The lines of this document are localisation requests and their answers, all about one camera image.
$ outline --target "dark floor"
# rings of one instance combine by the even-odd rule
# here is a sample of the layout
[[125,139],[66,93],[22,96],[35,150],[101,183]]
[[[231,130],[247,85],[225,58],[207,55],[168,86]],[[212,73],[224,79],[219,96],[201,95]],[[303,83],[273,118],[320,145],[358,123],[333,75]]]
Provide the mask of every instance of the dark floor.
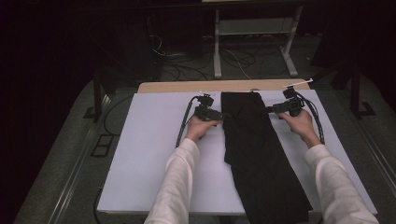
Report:
[[[279,52],[284,36],[240,38],[244,39],[236,42],[230,38],[221,42],[222,79],[240,80],[247,76],[251,79],[290,78]],[[322,71],[322,68],[310,65],[319,42],[320,36],[295,38],[290,57],[299,78],[307,79]],[[183,54],[166,57],[161,81],[213,79],[213,48],[209,46],[205,52],[202,58]],[[238,64],[234,57],[244,60]],[[396,152],[393,150],[396,146],[396,115],[375,85],[363,78],[361,100],[373,107],[376,116],[356,119],[349,110],[349,85],[345,90],[334,90],[331,86],[334,76],[335,73],[329,74],[313,83],[311,88],[318,92],[347,155],[374,202],[378,220],[394,223],[396,194],[392,191],[392,183],[384,177],[387,174],[382,171],[384,164],[374,159],[372,151],[373,147],[379,149],[391,170],[396,169]],[[135,92],[136,89],[124,88],[109,95],[104,100],[104,115],[97,123],[83,118],[86,109],[93,106],[92,83],[81,92],[15,223],[142,223],[145,216],[97,213],[95,216],[93,212],[118,137],[114,137],[106,157],[90,156],[101,134],[121,132]],[[310,223],[317,222],[318,216],[313,215]]]

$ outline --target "long sleeve shirt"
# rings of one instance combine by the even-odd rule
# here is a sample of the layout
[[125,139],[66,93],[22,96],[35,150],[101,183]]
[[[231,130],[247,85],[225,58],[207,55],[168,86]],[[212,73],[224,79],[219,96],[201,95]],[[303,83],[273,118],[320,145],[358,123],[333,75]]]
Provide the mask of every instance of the long sleeve shirt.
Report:
[[[145,223],[188,223],[192,177],[199,157],[198,146],[190,139],[176,148],[166,163],[160,192]],[[344,165],[324,145],[311,147],[304,157],[314,174],[325,223],[378,223]]]

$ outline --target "person's left hand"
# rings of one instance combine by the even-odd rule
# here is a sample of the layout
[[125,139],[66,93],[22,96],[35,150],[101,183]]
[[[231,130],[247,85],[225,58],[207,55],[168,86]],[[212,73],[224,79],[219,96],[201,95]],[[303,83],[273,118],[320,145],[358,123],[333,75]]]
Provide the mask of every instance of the person's left hand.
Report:
[[220,123],[221,120],[202,121],[198,119],[198,117],[193,115],[188,124],[189,126],[187,129],[186,138],[189,138],[190,140],[197,143],[198,140],[205,135],[206,131],[210,127],[218,125]]

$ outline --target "hand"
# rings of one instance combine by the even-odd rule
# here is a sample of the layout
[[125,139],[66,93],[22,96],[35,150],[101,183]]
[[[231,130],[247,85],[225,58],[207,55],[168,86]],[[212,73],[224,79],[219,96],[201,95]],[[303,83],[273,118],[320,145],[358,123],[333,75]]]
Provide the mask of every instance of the hand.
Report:
[[202,121],[193,115],[189,121],[186,138],[197,143],[210,127],[218,125],[219,123],[221,123],[221,120]]
[[301,136],[308,148],[321,144],[312,124],[312,117],[306,110],[302,109],[297,117],[285,113],[277,115],[289,124],[292,132]]

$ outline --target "black trousers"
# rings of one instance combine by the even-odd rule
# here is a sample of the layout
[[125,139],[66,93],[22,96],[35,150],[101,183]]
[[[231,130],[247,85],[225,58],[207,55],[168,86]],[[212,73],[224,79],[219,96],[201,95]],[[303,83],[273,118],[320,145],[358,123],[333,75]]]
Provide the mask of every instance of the black trousers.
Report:
[[223,92],[221,112],[233,181],[251,224],[308,221],[312,210],[257,92]]

